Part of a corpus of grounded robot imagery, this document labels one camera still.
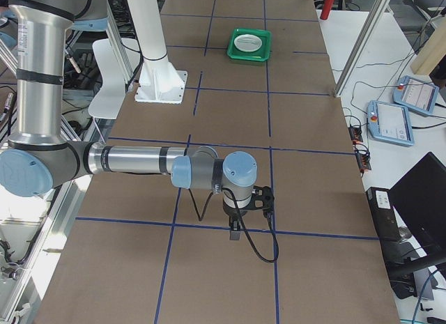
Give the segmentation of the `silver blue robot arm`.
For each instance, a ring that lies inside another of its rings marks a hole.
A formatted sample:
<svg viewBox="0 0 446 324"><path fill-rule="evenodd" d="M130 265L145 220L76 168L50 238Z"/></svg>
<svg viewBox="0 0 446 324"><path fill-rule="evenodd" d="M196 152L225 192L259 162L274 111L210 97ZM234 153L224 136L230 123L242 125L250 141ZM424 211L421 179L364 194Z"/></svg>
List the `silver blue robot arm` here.
<svg viewBox="0 0 446 324"><path fill-rule="evenodd" d="M1 154L1 184L30 197L86 174L168 175L175 187L222 193L230 237L246 232L255 207L256 160L243 151L219 158L208 146L108 146L61 136L64 50L68 29L107 28L107 0L9 0L18 18L17 128Z"/></svg>

